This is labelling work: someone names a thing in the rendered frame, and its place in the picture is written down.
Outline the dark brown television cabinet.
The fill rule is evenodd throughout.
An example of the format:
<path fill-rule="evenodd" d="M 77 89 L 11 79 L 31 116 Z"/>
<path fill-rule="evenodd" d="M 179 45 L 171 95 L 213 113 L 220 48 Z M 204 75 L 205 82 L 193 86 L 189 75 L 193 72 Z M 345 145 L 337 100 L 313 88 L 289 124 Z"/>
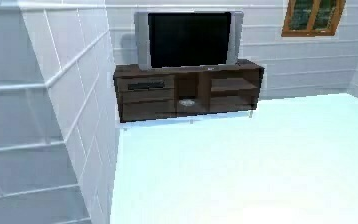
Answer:
<path fill-rule="evenodd" d="M 234 65 L 141 70 L 119 65 L 113 79 L 122 123 L 175 117 L 253 111 L 265 68 L 247 59 Z M 130 91 L 128 84 L 163 81 L 162 89 Z M 196 103 L 185 107 L 179 100 Z"/>

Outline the black flat box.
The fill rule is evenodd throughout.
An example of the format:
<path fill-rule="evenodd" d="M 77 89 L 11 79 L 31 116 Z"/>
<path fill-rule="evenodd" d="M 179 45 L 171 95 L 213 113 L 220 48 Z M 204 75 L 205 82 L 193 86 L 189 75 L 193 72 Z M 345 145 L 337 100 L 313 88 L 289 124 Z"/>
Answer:
<path fill-rule="evenodd" d="M 164 87 L 165 87 L 165 83 L 163 81 L 138 82 L 138 83 L 131 83 L 127 85 L 127 88 L 130 91 L 162 89 Z"/>

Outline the silver television set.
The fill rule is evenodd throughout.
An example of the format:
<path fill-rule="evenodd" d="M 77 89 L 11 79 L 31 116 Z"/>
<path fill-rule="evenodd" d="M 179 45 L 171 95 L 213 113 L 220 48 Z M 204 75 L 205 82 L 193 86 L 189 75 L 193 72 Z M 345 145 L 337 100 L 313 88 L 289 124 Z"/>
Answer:
<path fill-rule="evenodd" d="M 244 13 L 227 11 L 137 11 L 137 63 L 142 70 L 234 65 Z"/>

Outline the white shelf unit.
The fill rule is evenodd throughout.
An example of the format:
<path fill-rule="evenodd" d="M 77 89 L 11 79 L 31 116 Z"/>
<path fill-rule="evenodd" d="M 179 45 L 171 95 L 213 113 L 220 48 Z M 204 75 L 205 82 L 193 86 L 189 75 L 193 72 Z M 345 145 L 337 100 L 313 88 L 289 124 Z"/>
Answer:
<path fill-rule="evenodd" d="M 0 224 L 110 224 L 114 68 L 105 0 L 0 0 Z"/>

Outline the wooden framed window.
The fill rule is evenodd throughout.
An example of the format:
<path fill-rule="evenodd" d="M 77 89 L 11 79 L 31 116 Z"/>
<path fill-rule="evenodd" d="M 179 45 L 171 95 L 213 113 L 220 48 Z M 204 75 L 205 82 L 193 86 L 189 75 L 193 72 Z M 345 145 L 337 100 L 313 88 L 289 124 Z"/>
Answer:
<path fill-rule="evenodd" d="M 346 0 L 288 0 L 282 37 L 334 36 Z"/>

